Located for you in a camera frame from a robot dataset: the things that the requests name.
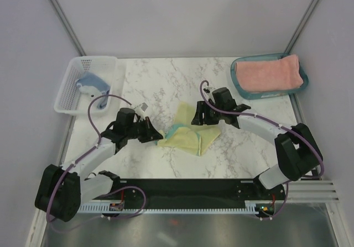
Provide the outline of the yellow green towel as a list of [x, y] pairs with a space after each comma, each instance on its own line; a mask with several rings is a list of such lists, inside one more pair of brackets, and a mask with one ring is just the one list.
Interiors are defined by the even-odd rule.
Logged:
[[195, 111], [195, 107], [180, 102], [170, 129], [166, 133], [160, 131], [163, 138], [157, 141], [157, 146], [177, 148], [196, 156], [204, 155], [221, 130], [216, 125], [192, 125]]

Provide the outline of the pink terry towel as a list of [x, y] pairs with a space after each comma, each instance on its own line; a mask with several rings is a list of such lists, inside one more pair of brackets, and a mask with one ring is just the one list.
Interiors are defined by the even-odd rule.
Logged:
[[272, 61], [237, 62], [235, 73], [240, 87], [252, 93], [291, 90], [304, 83], [296, 55]]

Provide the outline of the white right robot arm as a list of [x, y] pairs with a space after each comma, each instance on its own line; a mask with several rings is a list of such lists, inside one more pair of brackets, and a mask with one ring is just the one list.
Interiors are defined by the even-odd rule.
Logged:
[[284, 125], [267, 118], [246, 104], [237, 104], [226, 87], [213, 90], [199, 88], [202, 101], [197, 102], [192, 125], [217, 125], [225, 122], [237, 129], [251, 132], [275, 147], [277, 163], [255, 177], [253, 193], [258, 199], [267, 199], [273, 188], [311, 178], [309, 174], [320, 168], [317, 177], [324, 174], [322, 154], [310, 129], [303, 123]]

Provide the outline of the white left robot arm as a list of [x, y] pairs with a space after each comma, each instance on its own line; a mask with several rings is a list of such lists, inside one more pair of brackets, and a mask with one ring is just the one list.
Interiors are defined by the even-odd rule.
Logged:
[[89, 175], [116, 155], [129, 140], [147, 143], [163, 138], [144, 114], [147, 108], [146, 103], [134, 109], [121, 108], [116, 119], [99, 134], [98, 143], [90, 150], [71, 162], [46, 167], [35, 198], [35, 207], [68, 222], [83, 203], [101, 195], [108, 199], [118, 198], [121, 186], [114, 182], [116, 175], [108, 171], [101, 171], [95, 177]]

